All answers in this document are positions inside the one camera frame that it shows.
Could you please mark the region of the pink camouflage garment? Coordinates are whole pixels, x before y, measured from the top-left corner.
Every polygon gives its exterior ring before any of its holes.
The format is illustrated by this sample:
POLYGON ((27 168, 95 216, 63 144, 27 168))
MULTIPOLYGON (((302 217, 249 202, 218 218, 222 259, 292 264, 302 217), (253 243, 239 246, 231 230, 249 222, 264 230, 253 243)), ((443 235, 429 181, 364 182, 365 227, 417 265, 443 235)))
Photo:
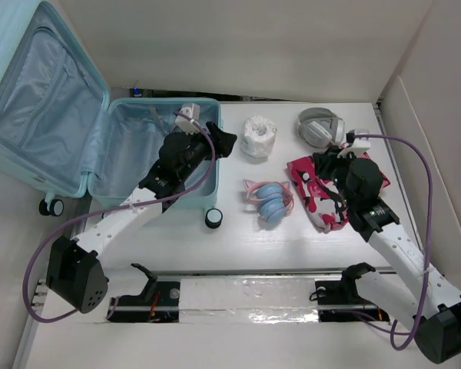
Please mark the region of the pink camouflage garment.
MULTIPOLYGON (((339 154, 340 148, 333 146, 326 151, 335 151, 339 154)), ((370 159, 367 154, 363 154, 359 158, 370 159)), ((394 211, 380 196, 366 208, 348 208, 337 190, 336 181, 322 180, 316 176, 313 155, 289 162, 287 170, 310 219, 326 233, 341 229, 346 224, 351 224, 363 240, 368 241, 373 232, 381 232, 384 226, 400 222, 394 211)), ((390 184, 387 177, 383 173, 382 175, 383 185, 381 189, 390 184)))

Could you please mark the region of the white grey headphones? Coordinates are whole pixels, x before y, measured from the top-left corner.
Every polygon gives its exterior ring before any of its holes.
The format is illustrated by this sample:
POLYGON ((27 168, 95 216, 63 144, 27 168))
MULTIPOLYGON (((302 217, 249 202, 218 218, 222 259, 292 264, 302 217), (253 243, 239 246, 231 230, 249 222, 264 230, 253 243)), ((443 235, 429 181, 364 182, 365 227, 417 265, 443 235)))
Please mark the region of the white grey headphones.
POLYGON ((341 145, 345 137, 345 122, 327 108, 308 108, 297 117, 297 133, 315 148, 341 145))

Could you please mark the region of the pink blue cat-ear headphones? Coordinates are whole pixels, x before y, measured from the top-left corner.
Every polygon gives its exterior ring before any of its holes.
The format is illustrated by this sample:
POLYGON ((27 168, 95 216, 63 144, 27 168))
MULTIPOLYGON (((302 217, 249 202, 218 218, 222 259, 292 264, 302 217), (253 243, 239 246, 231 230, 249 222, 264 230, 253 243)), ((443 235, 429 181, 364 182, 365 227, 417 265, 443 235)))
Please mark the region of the pink blue cat-ear headphones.
POLYGON ((290 181, 243 180, 245 201, 256 208, 257 218, 265 228, 275 228, 295 206, 290 181))

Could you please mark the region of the light blue hard-shell suitcase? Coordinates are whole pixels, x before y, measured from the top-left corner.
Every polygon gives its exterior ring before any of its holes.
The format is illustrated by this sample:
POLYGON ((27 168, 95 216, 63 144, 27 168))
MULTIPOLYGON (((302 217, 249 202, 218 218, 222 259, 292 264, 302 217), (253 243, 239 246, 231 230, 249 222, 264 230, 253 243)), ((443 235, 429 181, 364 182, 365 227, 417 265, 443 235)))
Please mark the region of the light blue hard-shell suitcase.
POLYGON ((42 214, 86 194, 118 206, 177 132, 182 108, 202 125, 222 122, 210 98, 112 99, 50 2, 0 2, 0 171, 44 193, 42 214))

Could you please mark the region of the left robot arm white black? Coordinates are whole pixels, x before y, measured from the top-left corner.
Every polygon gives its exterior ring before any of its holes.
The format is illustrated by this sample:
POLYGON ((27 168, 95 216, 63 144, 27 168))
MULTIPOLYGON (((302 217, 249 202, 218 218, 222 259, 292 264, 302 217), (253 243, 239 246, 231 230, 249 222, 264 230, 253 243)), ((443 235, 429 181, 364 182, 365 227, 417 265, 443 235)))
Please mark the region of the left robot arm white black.
POLYGON ((214 163, 228 157, 237 136, 209 121, 197 134, 170 133, 159 149, 158 159, 128 198, 89 230, 51 246, 47 286, 76 311, 94 310, 108 292, 100 256, 122 244, 149 221, 159 217, 182 195, 185 182, 203 161, 214 163))

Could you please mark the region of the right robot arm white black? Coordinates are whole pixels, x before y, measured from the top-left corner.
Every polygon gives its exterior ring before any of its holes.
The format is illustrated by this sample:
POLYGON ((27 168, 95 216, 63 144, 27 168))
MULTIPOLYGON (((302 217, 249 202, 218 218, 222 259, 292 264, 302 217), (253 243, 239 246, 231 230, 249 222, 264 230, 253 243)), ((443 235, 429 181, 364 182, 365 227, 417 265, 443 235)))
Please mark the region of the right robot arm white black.
POLYGON ((313 154, 318 178, 331 180, 347 206, 352 228, 381 254, 406 285, 391 284, 374 267, 359 263, 345 269, 339 283, 343 299, 367 300, 414 331, 422 354, 441 364, 461 353, 461 291, 425 262, 426 254, 409 239, 395 212, 380 197, 377 164, 340 148, 313 154))

